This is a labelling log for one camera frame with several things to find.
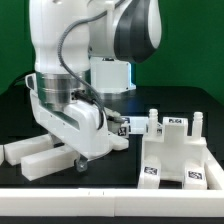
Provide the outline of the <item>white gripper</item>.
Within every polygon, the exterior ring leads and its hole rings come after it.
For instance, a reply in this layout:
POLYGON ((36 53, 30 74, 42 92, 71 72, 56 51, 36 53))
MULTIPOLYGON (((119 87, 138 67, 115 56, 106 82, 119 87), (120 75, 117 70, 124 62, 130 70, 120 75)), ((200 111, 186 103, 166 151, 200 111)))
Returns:
MULTIPOLYGON (((107 124, 98 130, 96 106, 77 100, 65 106, 63 112, 54 112, 41 104, 33 90, 30 99, 36 122, 87 159, 96 159, 110 151, 107 124)), ((88 162, 78 158, 74 167, 79 173, 85 172, 88 162)))

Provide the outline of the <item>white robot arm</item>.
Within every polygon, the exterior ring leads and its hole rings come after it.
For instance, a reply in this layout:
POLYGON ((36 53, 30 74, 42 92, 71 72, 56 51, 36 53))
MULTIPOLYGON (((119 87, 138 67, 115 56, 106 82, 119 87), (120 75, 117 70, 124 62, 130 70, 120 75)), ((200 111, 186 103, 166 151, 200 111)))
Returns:
POLYGON ((37 123, 78 153, 80 172, 111 151, 98 91, 86 80, 93 57, 147 60, 162 36, 159 0, 30 0, 37 123))

